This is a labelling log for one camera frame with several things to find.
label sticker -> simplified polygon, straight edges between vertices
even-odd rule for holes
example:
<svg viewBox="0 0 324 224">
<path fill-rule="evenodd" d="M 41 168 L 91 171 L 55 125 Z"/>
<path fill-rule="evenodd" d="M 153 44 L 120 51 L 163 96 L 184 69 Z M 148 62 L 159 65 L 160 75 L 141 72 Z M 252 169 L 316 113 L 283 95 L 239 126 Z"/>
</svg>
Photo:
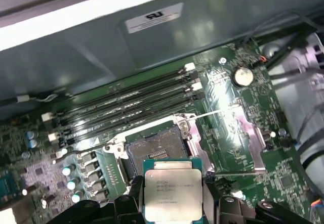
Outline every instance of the label sticker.
<svg viewBox="0 0 324 224">
<path fill-rule="evenodd" d="M 183 3 L 132 18 L 125 22 L 128 33 L 135 33 L 157 24 L 165 23 L 181 16 Z"/>
</svg>

black cable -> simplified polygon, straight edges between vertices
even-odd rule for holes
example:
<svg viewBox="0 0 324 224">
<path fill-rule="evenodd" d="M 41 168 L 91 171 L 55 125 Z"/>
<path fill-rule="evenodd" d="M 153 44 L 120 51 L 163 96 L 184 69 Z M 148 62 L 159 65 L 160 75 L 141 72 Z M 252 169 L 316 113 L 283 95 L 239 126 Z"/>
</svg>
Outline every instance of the black cable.
<svg viewBox="0 0 324 224">
<path fill-rule="evenodd" d="M 281 74 L 270 75 L 270 79 L 277 80 L 277 79 L 283 79 L 283 78 L 287 78 L 290 76 L 296 76 L 296 75 L 300 75 L 299 69 L 287 71 L 287 72 L 281 73 Z"/>
<path fill-rule="evenodd" d="M 308 138 L 297 150 L 297 152 L 302 155 L 307 149 L 315 145 L 320 140 L 324 139 L 324 128 L 318 130 L 310 138 Z"/>
<path fill-rule="evenodd" d="M 306 170 L 308 166 L 315 161 L 317 158 L 324 156 L 324 150 L 315 152 L 314 154 L 310 155 L 304 162 L 303 162 L 303 168 Z"/>
<path fill-rule="evenodd" d="M 318 31 L 324 31 L 324 27 L 313 22 L 310 18 L 306 17 L 304 14 L 299 12 L 298 10 L 286 10 L 281 13 L 278 13 L 274 16 L 269 17 L 268 19 L 264 20 L 262 23 L 260 23 L 253 31 L 251 31 L 243 40 L 242 44 L 247 44 L 248 41 L 265 25 L 274 22 L 278 18 L 281 18 L 282 16 L 289 15 L 289 14 L 294 14 L 297 15 L 303 22 L 307 23 L 309 26 L 317 29 Z"/>
<path fill-rule="evenodd" d="M 314 116 L 314 114 L 318 111 L 318 110 L 322 110 L 324 109 L 324 103 L 321 104 L 317 104 L 310 112 L 308 112 L 302 122 L 302 125 L 297 133 L 297 137 L 296 140 L 297 142 L 300 142 L 300 138 L 308 124 L 308 122 L 312 119 L 312 117 Z"/>
<path fill-rule="evenodd" d="M 319 187 L 317 187 L 316 184 L 310 179 L 308 174 L 306 173 L 305 169 L 303 168 L 302 163 L 300 162 L 300 155 L 297 153 L 295 157 L 293 157 L 293 161 L 295 163 L 295 167 L 298 169 L 298 172 L 303 176 L 305 179 L 306 183 L 308 184 L 309 188 L 313 190 L 313 192 L 317 193 L 320 195 L 322 199 L 324 199 L 324 193 L 322 190 L 320 190 Z"/>
<path fill-rule="evenodd" d="M 309 68 L 305 68 L 305 72 L 311 73 L 311 74 L 322 74 L 324 75 L 324 70 L 323 69 L 319 69 L 319 68 L 313 68 L 313 67 L 309 67 Z M 275 74 L 275 75 L 270 75 L 270 79 L 271 80 L 277 80 L 277 79 L 283 79 L 283 78 L 287 78 L 287 77 L 291 77 L 291 76 L 297 76 L 297 75 L 301 75 L 302 73 L 300 72 L 299 69 L 295 69 L 295 70 L 291 70 L 291 71 L 287 71 L 281 74 Z"/>
<path fill-rule="evenodd" d="M 279 51 L 277 51 L 265 64 L 268 70 L 281 63 L 294 49 L 304 46 L 306 38 L 315 32 L 314 28 L 308 28 L 305 31 L 295 34 Z"/>
</svg>

electrolytic capacitor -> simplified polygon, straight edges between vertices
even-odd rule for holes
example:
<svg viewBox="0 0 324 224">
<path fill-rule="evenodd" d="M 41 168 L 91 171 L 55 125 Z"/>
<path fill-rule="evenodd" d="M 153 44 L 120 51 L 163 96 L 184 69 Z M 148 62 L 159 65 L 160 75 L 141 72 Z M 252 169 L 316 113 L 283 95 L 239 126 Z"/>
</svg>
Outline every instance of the electrolytic capacitor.
<svg viewBox="0 0 324 224">
<path fill-rule="evenodd" d="M 35 148 L 37 146 L 37 141 L 35 139 L 32 139 L 28 142 L 29 148 Z"/>
<path fill-rule="evenodd" d="M 42 208 L 46 209 L 46 207 L 55 199 L 54 195 L 49 195 L 48 197 L 45 197 L 43 199 L 41 199 L 41 204 L 42 204 Z"/>
<path fill-rule="evenodd" d="M 76 166 L 74 164 L 68 165 L 67 167 L 63 168 L 62 174 L 64 176 L 69 176 L 75 169 L 76 169 Z"/>
<path fill-rule="evenodd" d="M 26 195 L 28 195 L 29 193 L 33 192 L 36 189 L 37 189 L 37 186 L 36 185 L 29 186 L 26 189 L 23 189 L 22 190 L 22 195 L 23 196 L 26 196 Z"/>
<path fill-rule="evenodd" d="M 80 201 L 80 199 L 83 197 L 83 195 L 85 194 L 84 190 L 78 190 L 74 193 L 74 195 L 72 195 L 72 202 L 73 203 L 77 203 Z"/>
<path fill-rule="evenodd" d="M 70 180 L 66 186 L 69 190 L 74 190 L 79 183 L 80 183 L 80 178 L 75 177 L 72 180 Z"/>
<path fill-rule="evenodd" d="M 27 137 L 27 139 L 29 139 L 29 140 L 31 140 L 31 139 L 34 139 L 34 137 L 35 137 L 35 132 L 33 132 L 33 131 L 27 131 L 27 133 L 26 133 L 26 137 Z"/>
<path fill-rule="evenodd" d="M 21 158 L 22 159 L 28 159 L 30 157 L 30 153 L 29 152 L 23 152 L 22 154 L 21 154 Z"/>
</svg>

green circuit board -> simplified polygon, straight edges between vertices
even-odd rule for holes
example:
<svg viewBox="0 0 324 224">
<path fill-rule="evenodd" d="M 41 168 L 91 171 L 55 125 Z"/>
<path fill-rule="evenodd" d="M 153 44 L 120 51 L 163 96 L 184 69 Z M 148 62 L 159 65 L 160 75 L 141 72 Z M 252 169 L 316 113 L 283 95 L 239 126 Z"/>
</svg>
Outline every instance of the green circuit board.
<svg viewBox="0 0 324 224">
<path fill-rule="evenodd" d="M 165 86 L 166 90 L 163 93 L 150 94 L 153 90 L 159 90 L 154 85 L 147 91 L 145 89 L 142 92 L 143 95 L 146 95 L 143 101 L 147 100 L 148 103 L 151 102 L 152 105 L 150 105 L 149 110 L 154 113 L 150 113 L 143 118 L 136 118 L 134 121 L 121 121 L 125 122 L 124 125 L 121 124 L 120 127 L 114 127 L 112 129 L 107 128 L 107 125 L 112 124 L 112 121 L 102 121 L 98 125 L 88 127 L 82 133 L 79 131 L 73 132 L 69 135 L 69 139 L 82 139 L 80 135 L 91 134 L 91 132 L 98 129 L 107 129 L 93 137 L 76 141 L 75 144 L 71 145 L 73 149 L 84 150 L 106 143 L 120 132 L 175 113 L 194 113 L 200 115 L 213 110 L 222 110 L 233 104 L 240 104 L 244 109 L 248 121 L 255 124 L 264 133 L 266 148 L 262 153 L 262 158 L 266 172 L 256 176 L 239 174 L 220 177 L 225 177 L 229 181 L 235 182 L 233 191 L 242 191 L 245 195 L 246 203 L 251 207 L 255 206 L 261 200 L 270 199 L 284 203 L 287 208 L 308 219 L 310 215 L 310 203 L 304 195 L 308 187 L 293 165 L 292 159 L 296 153 L 295 149 L 282 147 L 283 142 L 289 141 L 291 137 L 266 68 L 258 67 L 253 69 L 254 79 L 249 86 L 238 87 L 232 83 L 233 71 L 240 66 L 248 66 L 253 61 L 254 57 L 241 50 L 237 50 L 234 44 L 231 43 L 152 69 L 122 81 L 93 89 L 74 96 L 67 101 L 48 105 L 12 119 L 10 122 L 6 122 L 0 126 L 0 147 L 3 152 L 6 152 L 3 157 L 7 160 L 7 163 L 10 163 L 2 164 L 1 169 L 16 171 L 23 166 L 29 166 L 31 171 L 25 176 L 28 184 L 31 184 L 33 181 L 41 182 L 44 188 L 51 186 L 48 194 L 55 195 L 58 191 L 61 192 L 61 195 L 56 198 L 55 202 L 46 209 L 41 209 L 37 206 L 39 195 L 44 194 L 43 190 L 37 192 L 33 197 L 36 207 L 32 214 L 32 221 L 34 223 L 45 223 L 49 221 L 59 212 L 73 204 L 71 202 L 73 192 L 66 189 L 64 191 L 58 190 L 56 184 L 65 178 L 61 174 L 62 167 L 71 163 L 78 165 L 80 155 L 71 155 L 59 164 L 52 164 L 54 159 L 52 156 L 57 150 L 53 150 L 48 140 L 49 132 L 44 129 L 41 115 L 47 112 L 57 113 L 76 108 L 79 105 L 111 94 L 114 94 L 117 98 L 131 98 L 133 97 L 132 92 L 136 92 L 139 88 L 136 88 L 136 85 L 141 85 L 141 83 L 154 80 L 155 78 L 161 78 L 163 75 L 179 70 L 179 68 L 182 68 L 188 63 L 194 63 L 202 84 L 202 91 L 205 93 L 205 98 L 184 101 L 182 97 L 175 96 L 173 93 L 177 90 L 176 87 L 172 90 L 167 89 L 168 85 L 176 83 L 174 78 L 169 78 L 165 81 L 161 80 L 158 87 L 162 88 Z M 181 86 L 191 84 L 191 81 L 186 81 Z M 127 96 L 124 96 L 123 90 L 128 88 L 133 88 L 133 91 L 128 92 Z M 74 121 L 73 124 L 69 125 L 70 127 L 79 129 L 77 124 L 81 121 L 82 123 L 84 121 L 87 123 L 90 120 L 94 121 L 98 117 L 103 117 L 102 115 L 97 115 L 96 118 L 89 113 L 94 112 L 99 107 L 98 105 L 89 104 L 87 108 L 77 109 L 75 112 L 69 113 L 65 118 L 62 116 L 62 118 L 73 118 L 77 120 L 79 116 L 82 117 L 84 114 L 89 114 L 89 119 Z M 208 153 L 211 162 L 215 166 L 215 173 L 250 171 L 253 168 L 254 162 L 248 149 L 249 137 L 239 127 L 235 114 L 232 111 L 224 110 L 200 118 L 197 121 L 197 126 L 201 135 L 200 145 Z M 129 136 L 127 142 L 134 142 L 170 127 L 170 125 L 163 125 L 148 129 L 144 132 Z M 63 131 L 64 129 L 66 129 L 65 126 L 58 126 L 54 131 Z M 29 149 L 28 147 L 29 143 L 28 139 L 26 139 L 26 133 L 28 131 L 32 131 L 36 135 L 36 148 Z M 23 159 L 21 157 L 22 153 L 26 152 L 30 156 L 28 159 Z M 106 181 L 109 199 L 114 199 L 122 195 L 126 191 L 127 184 L 125 183 L 125 177 L 120 173 L 120 163 L 116 161 L 113 154 L 105 153 L 102 149 L 97 149 L 95 152 L 103 172 L 103 178 Z M 46 176 L 37 175 L 33 172 L 40 167 L 44 171 L 47 171 Z M 77 167 L 76 171 L 76 174 L 83 174 L 81 167 Z M 91 191 L 85 191 L 83 198 L 91 199 L 91 197 Z"/>
</svg>

chip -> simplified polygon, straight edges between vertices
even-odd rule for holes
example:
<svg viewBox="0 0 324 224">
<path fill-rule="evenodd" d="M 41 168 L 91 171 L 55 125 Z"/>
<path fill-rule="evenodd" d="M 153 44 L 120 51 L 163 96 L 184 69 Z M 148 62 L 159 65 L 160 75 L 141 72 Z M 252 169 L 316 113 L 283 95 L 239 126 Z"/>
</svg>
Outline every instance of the chip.
<svg viewBox="0 0 324 224">
<path fill-rule="evenodd" d="M 56 185 L 57 185 L 57 188 L 59 188 L 59 189 L 61 189 L 61 188 L 63 188 L 65 186 L 63 181 L 58 182 Z"/>
<path fill-rule="evenodd" d="M 294 184 L 293 178 L 289 175 L 281 177 L 280 182 L 283 188 L 287 188 Z"/>
<path fill-rule="evenodd" d="M 37 176 L 38 176 L 38 175 L 41 175 L 41 174 L 43 174 L 43 170 L 42 170 L 41 168 L 37 168 L 37 169 L 35 170 L 35 173 L 36 173 Z"/>
<path fill-rule="evenodd" d="M 181 133 L 177 126 L 158 132 L 126 145 L 126 151 L 134 166 L 134 172 L 143 174 L 145 159 L 188 158 Z"/>
</svg>

